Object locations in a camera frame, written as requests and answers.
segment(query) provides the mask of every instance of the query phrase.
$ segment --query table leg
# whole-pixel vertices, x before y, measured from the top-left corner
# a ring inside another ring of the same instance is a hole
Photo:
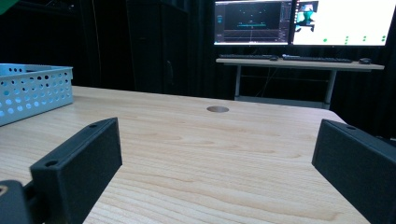
[[[241,65],[236,66],[236,83],[234,100],[237,101],[239,97],[239,86],[241,85]]]
[[[324,99],[323,108],[330,109],[332,103],[332,89],[334,88],[335,77],[337,76],[337,70],[332,70],[330,73],[329,84],[327,85],[326,97]]]

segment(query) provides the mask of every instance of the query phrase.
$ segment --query screw hole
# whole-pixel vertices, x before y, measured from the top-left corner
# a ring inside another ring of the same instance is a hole
[[[45,164],[45,166],[46,166],[46,167],[51,167],[51,166],[56,165],[57,163],[58,163],[57,161],[49,161],[49,162],[47,162],[47,163]]]

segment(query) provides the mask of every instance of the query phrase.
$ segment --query computer mouse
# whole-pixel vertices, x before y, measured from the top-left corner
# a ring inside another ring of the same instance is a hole
[[[359,59],[359,63],[361,63],[361,64],[370,64],[371,63],[371,59],[362,58],[362,59]]]
[[[277,61],[278,59],[279,57],[277,57],[276,55],[270,57],[270,61]]]

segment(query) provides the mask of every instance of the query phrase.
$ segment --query monitor screen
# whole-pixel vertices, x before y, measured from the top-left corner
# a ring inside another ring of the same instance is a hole
[[[396,0],[295,1],[292,45],[385,46]]]
[[[215,45],[287,45],[291,0],[215,2]]]

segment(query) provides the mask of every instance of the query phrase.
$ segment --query wood grain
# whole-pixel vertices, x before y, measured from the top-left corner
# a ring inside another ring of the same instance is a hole
[[[312,166],[322,109],[73,87],[75,102],[0,127],[0,179],[86,125],[119,118],[123,165],[86,223],[367,223]],[[206,110],[219,105],[225,113]]]

